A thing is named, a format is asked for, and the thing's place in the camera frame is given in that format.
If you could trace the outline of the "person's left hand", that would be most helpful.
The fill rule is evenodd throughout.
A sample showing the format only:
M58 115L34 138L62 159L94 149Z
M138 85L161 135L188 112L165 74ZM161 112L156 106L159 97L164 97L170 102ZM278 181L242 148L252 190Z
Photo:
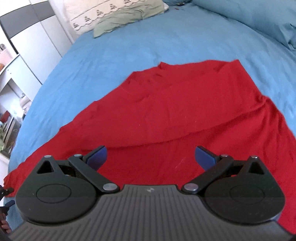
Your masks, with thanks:
M1 213L1 229L7 234L12 232L9 223L6 221L6 215L4 213Z

